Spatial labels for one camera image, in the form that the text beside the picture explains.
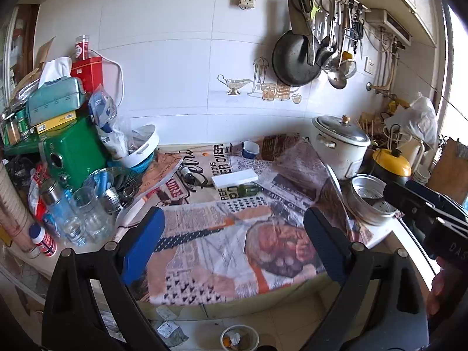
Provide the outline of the person's right hand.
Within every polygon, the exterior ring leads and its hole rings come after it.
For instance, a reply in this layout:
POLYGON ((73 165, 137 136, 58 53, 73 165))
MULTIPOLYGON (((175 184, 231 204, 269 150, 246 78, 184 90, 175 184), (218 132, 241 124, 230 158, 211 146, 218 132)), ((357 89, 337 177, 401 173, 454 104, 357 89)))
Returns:
POLYGON ((448 289, 449 283, 456 283, 462 279, 463 272, 448 263, 442 257, 437 257, 437 264, 440 271, 431 282, 431 290, 426 299, 426 313, 428 318, 435 315, 440 308, 444 292, 448 289))

